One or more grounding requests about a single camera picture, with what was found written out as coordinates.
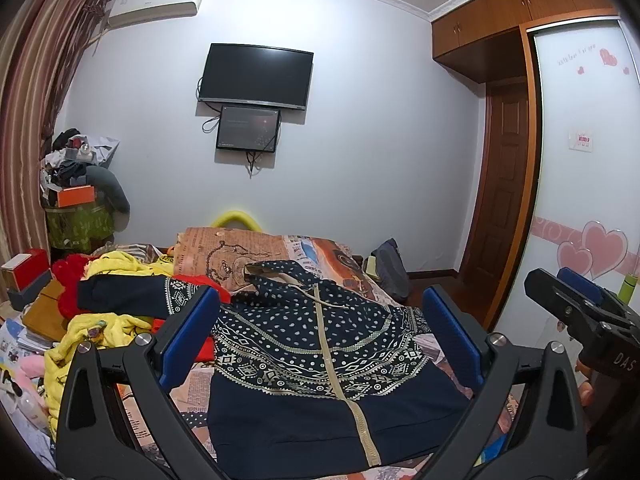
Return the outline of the right hand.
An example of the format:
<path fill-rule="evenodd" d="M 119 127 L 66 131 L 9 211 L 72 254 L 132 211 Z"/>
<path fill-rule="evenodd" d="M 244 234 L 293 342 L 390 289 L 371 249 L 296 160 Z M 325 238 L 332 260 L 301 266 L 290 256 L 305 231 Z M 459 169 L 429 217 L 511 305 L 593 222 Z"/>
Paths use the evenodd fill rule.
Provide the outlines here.
<path fill-rule="evenodd" d="M 585 366 L 585 364 L 581 360 L 577 360 L 575 364 L 575 370 L 579 374 L 585 376 L 585 380 L 578 386 L 578 396 L 580 399 L 580 403 L 584 408 L 589 406 L 594 399 L 594 387 L 591 382 L 591 378 L 593 375 L 593 369 Z"/>

